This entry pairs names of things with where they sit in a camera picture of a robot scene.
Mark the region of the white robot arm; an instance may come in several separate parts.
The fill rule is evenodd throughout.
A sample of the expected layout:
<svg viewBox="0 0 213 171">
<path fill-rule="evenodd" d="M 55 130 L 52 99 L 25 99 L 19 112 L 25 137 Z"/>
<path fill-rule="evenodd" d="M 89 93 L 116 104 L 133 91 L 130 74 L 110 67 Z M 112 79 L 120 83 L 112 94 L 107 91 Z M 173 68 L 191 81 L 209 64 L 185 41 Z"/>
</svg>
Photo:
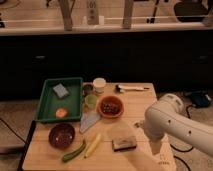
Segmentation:
<svg viewBox="0 0 213 171">
<path fill-rule="evenodd" d="M 183 101 L 177 95 L 163 95 L 145 111 L 145 135 L 157 142 L 167 133 L 213 157 L 213 127 L 181 116 L 183 109 Z"/>
</svg>

